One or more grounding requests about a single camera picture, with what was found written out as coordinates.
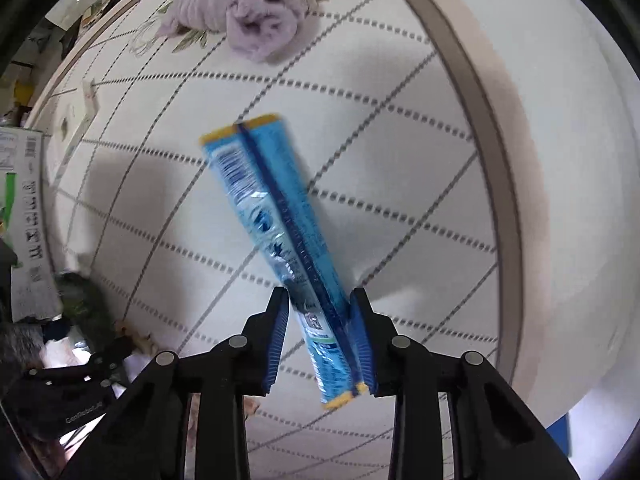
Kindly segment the green snack bag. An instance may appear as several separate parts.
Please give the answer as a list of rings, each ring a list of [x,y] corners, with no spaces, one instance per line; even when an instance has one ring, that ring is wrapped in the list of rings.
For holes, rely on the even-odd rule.
[[[55,275],[63,314],[84,336],[92,353],[104,350],[114,339],[114,318],[105,297],[93,281],[75,272]]]

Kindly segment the blue long snack pack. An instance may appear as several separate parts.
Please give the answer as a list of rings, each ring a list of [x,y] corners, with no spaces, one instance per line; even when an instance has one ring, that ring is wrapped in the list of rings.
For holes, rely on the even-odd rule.
[[[340,408],[366,386],[349,337],[346,292],[282,118],[236,122],[200,144],[245,231],[288,290],[323,406]]]

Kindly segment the cardboard box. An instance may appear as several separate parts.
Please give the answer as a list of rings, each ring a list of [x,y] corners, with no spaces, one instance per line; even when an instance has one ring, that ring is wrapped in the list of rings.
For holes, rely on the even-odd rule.
[[[1,239],[10,265],[10,318],[54,318],[61,311],[42,212],[42,133],[1,129]]]

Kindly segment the purple towel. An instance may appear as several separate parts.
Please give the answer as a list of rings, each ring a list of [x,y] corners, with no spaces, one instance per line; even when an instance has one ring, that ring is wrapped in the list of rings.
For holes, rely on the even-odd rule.
[[[172,0],[156,34],[220,32],[234,52],[260,63],[294,39],[307,11],[304,0]]]

